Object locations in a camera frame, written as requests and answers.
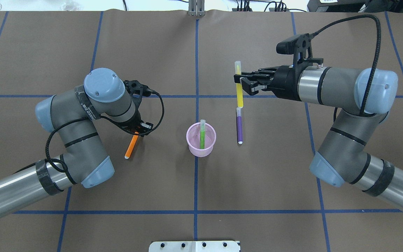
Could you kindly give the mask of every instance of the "light blue joint cap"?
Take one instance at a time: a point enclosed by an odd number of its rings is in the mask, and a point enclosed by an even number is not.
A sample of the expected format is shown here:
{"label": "light blue joint cap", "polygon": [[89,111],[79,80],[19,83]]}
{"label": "light blue joint cap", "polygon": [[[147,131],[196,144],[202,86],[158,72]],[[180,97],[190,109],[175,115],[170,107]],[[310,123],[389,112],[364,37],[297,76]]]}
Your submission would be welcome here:
{"label": "light blue joint cap", "polygon": [[313,157],[312,163],[309,166],[309,170],[313,173],[313,175],[336,188],[339,188],[344,184],[344,180],[340,174],[318,152],[315,152],[315,156]]}
{"label": "light blue joint cap", "polygon": [[35,116],[43,129],[47,132],[53,132],[54,126],[51,120],[51,105],[54,96],[44,99],[35,106]]}
{"label": "light blue joint cap", "polygon": [[105,158],[104,161],[102,161],[102,163],[100,163],[81,184],[85,188],[92,188],[111,178],[114,173],[115,168],[110,160],[110,156],[107,156],[107,158]]}
{"label": "light blue joint cap", "polygon": [[103,103],[115,102],[125,93],[123,82],[108,68],[92,70],[86,75],[83,87],[91,99]]}
{"label": "light blue joint cap", "polygon": [[[371,68],[363,70],[354,86],[354,100],[360,108],[365,95]],[[388,112],[396,98],[398,76],[393,71],[376,69],[366,100],[365,113],[384,114]]]}

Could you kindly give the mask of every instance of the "black tape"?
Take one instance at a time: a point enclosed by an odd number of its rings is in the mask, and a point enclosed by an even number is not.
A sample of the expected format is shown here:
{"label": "black tape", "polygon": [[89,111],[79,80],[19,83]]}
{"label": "black tape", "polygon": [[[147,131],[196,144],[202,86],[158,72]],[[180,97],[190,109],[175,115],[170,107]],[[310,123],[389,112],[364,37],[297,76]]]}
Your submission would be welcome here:
{"label": "black tape", "polygon": [[363,177],[363,175],[365,175],[366,170],[368,170],[369,163],[371,163],[371,155],[369,155],[368,153],[366,153],[366,155],[368,156],[366,157],[365,166],[363,167],[363,170],[360,172],[360,174],[354,179],[354,181],[350,182],[351,185],[357,183]]}
{"label": "black tape", "polygon": [[337,128],[332,127],[332,128],[331,128],[331,131],[334,131],[334,132],[336,132],[336,133],[338,133],[338,134],[340,134],[340,135],[343,135],[343,136],[345,136],[345,137],[347,137],[347,138],[349,138],[349,139],[351,139],[351,140],[354,140],[355,142],[358,142],[359,144],[361,144],[361,145],[363,145],[363,146],[366,145],[366,142],[363,141],[362,139],[360,139],[360,138],[358,138],[358,137],[356,137],[356,136],[354,136],[354,135],[351,135],[351,134],[349,134],[349,133],[347,133],[347,132],[341,131],[340,129],[337,129]]}
{"label": "black tape", "polygon": [[46,162],[44,160],[36,162],[35,168],[41,186],[49,195],[56,195],[57,193],[63,191],[57,186],[57,184],[52,181],[51,176],[49,175],[48,168],[46,168]]}
{"label": "black tape", "polygon": [[83,88],[83,85],[74,88],[74,93],[76,94],[76,97],[79,100],[82,109],[85,111],[86,115],[91,121],[101,118],[100,114],[97,113],[96,109],[91,104],[91,101],[88,98],[88,96],[86,96],[85,88]]}
{"label": "black tape", "polygon": [[75,144],[78,143],[78,142],[82,142],[83,140],[87,140],[88,138],[91,138],[91,137],[97,136],[97,135],[99,135],[97,132],[88,134],[88,135],[86,135],[86,136],[80,137],[80,138],[78,138],[78,139],[75,139],[75,140],[73,140],[73,141],[71,141],[71,142],[65,144],[64,147],[67,148],[67,147],[69,147],[69,146],[71,146],[71,145],[75,145]]}
{"label": "black tape", "polygon": [[370,187],[368,190],[363,190],[364,193],[368,193],[369,195],[374,197],[381,195],[381,193],[383,193],[388,188],[391,181],[393,180],[393,176],[395,175],[395,166],[388,161],[382,161],[383,169],[379,178],[376,180],[372,187]]}
{"label": "black tape", "polygon": [[[64,162],[63,154],[60,155],[60,160]],[[75,182],[75,180],[72,178],[71,174],[69,174],[69,170],[68,170],[68,169],[66,169],[66,171],[64,171],[64,173],[66,174],[66,177],[69,179],[69,181],[70,181],[73,185],[76,185],[76,184],[77,184],[77,182]]]}
{"label": "black tape", "polygon": [[323,105],[323,101],[321,100],[321,88],[323,87],[323,80],[324,77],[326,76],[326,73],[329,71],[331,67],[326,67],[323,73],[320,76],[320,80],[318,81],[318,89],[317,89],[317,99],[318,103]]}

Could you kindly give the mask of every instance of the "metal bracket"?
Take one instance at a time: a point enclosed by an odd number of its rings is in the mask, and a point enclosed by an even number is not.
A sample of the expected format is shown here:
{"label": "metal bracket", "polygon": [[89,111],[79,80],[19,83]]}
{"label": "metal bracket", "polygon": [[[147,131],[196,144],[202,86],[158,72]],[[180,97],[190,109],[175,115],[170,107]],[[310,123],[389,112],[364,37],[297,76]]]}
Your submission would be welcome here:
{"label": "metal bracket", "polygon": [[239,241],[152,242],[149,252],[240,252]]}
{"label": "metal bracket", "polygon": [[189,0],[189,16],[204,16],[205,12],[205,0]]}
{"label": "metal bracket", "polygon": [[266,88],[267,88],[267,86],[259,85],[259,86],[256,86],[256,87],[252,87],[252,88],[251,88],[251,92],[256,92],[256,91],[259,91],[259,90],[262,90],[262,89],[266,89]]}

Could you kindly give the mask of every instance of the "green marker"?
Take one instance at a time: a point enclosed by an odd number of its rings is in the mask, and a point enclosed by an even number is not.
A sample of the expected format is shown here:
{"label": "green marker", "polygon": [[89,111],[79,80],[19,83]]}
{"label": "green marker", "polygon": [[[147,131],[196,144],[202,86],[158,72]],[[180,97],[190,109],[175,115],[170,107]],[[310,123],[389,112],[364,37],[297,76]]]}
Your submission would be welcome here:
{"label": "green marker", "polygon": [[200,120],[200,149],[205,148],[205,124],[206,120]]}

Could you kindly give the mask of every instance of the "purple marker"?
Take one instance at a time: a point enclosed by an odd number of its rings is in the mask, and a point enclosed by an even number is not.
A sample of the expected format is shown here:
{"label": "purple marker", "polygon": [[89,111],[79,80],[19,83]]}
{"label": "purple marker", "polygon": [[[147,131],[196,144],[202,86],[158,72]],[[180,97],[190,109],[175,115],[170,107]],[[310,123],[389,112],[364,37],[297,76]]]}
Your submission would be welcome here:
{"label": "purple marker", "polygon": [[238,144],[243,144],[243,138],[242,138],[242,111],[240,110],[240,107],[235,109],[235,114],[236,114],[236,124],[237,124],[237,143]]}

